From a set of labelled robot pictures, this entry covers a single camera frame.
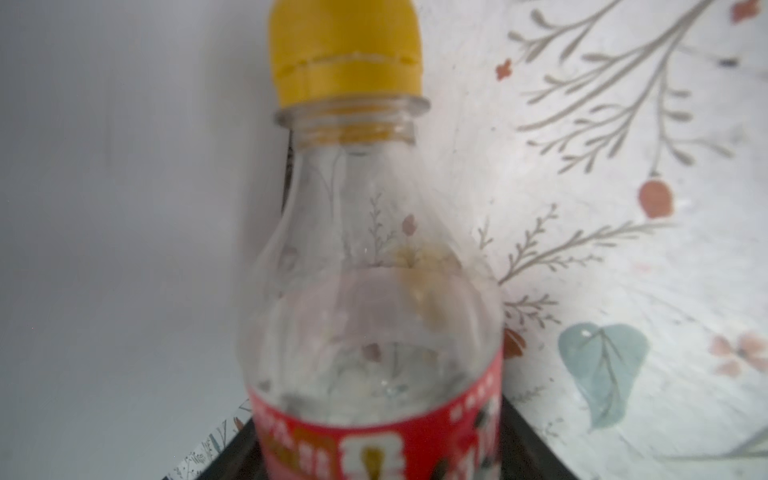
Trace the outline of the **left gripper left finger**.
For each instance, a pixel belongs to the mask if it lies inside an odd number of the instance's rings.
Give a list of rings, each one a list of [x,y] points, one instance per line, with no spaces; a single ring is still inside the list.
[[[264,458],[252,420],[197,479],[264,480]]]

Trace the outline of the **clear bottle red label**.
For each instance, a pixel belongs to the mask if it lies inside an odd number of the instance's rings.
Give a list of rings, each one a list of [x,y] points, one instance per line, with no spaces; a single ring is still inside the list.
[[[276,231],[239,268],[238,353],[271,479],[497,479],[504,314],[417,149],[409,1],[276,1]]]

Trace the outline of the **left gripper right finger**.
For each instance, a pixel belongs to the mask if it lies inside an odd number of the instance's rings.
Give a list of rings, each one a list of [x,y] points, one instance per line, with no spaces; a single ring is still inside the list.
[[[500,424],[501,479],[577,480],[506,397]]]

